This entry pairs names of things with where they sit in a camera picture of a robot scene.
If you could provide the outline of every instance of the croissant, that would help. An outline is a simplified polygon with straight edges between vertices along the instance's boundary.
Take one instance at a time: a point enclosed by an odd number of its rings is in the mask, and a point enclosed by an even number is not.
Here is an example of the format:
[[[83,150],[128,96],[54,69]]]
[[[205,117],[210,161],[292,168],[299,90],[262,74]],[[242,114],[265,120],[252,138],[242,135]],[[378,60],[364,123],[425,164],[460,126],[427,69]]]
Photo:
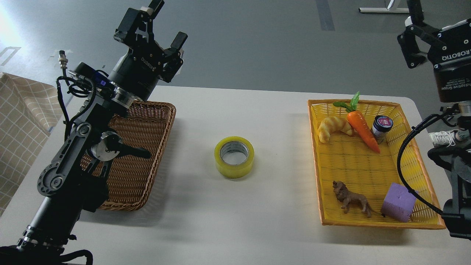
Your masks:
[[[330,134],[338,130],[348,135],[353,133],[352,127],[346,119],[336,116],[325,118],[319,126],[319,140],[323,143],[328,143]]]

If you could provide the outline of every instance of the jar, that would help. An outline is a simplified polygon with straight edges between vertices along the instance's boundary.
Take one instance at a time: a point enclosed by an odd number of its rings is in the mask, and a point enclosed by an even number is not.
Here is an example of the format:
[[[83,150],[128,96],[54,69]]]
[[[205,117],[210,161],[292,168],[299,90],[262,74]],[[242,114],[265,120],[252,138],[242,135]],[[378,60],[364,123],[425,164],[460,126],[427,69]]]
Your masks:
[[[386,139],[386,134],[392,128],[392,119],[388,116],[378,115],[374,118],[373,126],[371,126],[371,132],[376,138],[378,143],[382,143]]]

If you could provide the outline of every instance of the table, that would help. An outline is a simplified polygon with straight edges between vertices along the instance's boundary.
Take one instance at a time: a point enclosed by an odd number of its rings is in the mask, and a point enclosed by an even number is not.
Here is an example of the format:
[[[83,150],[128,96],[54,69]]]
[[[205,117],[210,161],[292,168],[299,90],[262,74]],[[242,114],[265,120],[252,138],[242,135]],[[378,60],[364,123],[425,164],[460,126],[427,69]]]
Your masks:
[[[308,99],[351,95],[157,86],[149,100],[174,104],[177,115],[153,191],[135,212],[82,212],[65,252],[88,249],[96,264],[469,264],[468,240],[447,230],[322,226],[317,207]],[[422,119],[408,98],[362,96],[401,104],[410,125]],[[82,100],[74,99],[70,113]],[[40,172],[56,153],[60,124],[0,218],[0,245],[20,238],[43,197]],[[219,174],[214,147],[231,135],[255,148],[252,172]],[[451,198],[443,169],[426,157],[440,204]],[[85,263],[84,259],[74,263]]]

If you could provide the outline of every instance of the white sneaker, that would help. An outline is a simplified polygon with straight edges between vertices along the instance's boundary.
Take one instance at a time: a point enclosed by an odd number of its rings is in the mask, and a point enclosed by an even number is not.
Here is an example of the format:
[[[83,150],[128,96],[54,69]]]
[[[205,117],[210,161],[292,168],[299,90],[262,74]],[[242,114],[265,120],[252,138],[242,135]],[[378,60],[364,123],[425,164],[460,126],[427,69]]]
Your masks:
[[[455,146],[455,131],[441,131],[441,132],[432,132],[429,133],[430,139],[433,142],[433,145],[447,145]]]
[[[429,133],[430,139],[433,142],[433,145],[447,145],[448,146],[455,146],[455,141],[461,142],[466,139],[469,139],[469,134],[467,132],[459,131],[459,130],[451,130],[451,131],[441,131],[441,132],[432,132]]]

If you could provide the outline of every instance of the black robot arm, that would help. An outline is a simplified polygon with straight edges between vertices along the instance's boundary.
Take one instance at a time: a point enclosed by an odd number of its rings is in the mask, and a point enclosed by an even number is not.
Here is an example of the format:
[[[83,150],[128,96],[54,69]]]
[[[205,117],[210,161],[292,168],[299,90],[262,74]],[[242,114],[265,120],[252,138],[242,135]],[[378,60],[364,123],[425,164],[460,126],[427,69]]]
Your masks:
[[[163,50],[154,41],[152,21],[163,4],[162,0],[153,0],[141,10],[128,9],[114,38],[129,51],[109,76],[80,63],[70,71],[73,78],[64,71],[57,79],[59,101],[61,80],[67,82],[71,94],[87,99],[70,120],[61,102],[65,142],[37,181],[39,193],[46,198],[17,245],[0,248],[4,264],[60,264],[79,256],[92,263],[92,255],[86,250],[62,255],[68,240],[76,239],[71,232],[81,211],[95,212],[108,199],[106,180],[115,157],[151,157],[143,148],[125,145],[108,123],[114,115],[125,117],[133,100],[147,100],[159,79],[170,82],[183,64],[185,33],[178,33],[168,49]],[[63,51],[60,61],[66,69]],[[85,155],[91,157],[88,165],[83,165]],[[98,164],[102,164],[101,171],[96,173]]]
[[[471,19],[436,29],[424,23],[420,0],[407,0],[407,5],[410,17],[406,20],[406,29],[398,36],[407,66],[415,68],[426,61],[415,41],[417,36],[430,45],[427,58],[433,65],[440,101],[456,103],[453,110],[448,110],[449,114],[453,115],[458,110],[461,114],[457,119],[459,129],[471,131]],[[443,119],[445,115],[436,116]],[[421,124],[428,126],[438,120],[424,120]],[[418,127],[413,128],[403,145],[419,132]],[[452,237],[471,240],[471,154],[466,151],[468,148],[435,147],[429,151],[430,159],[450,171],[453,194],[452,199],[445,203],[443,211],[428,202],[425,204],[441,215]],[[445,161],[442,156],[451,156],[451,162]],[[400,160],[398,156],[399,175]],[[405,180],[401,180],[409,189]],[[412,188],[409,192],[423,201]]]

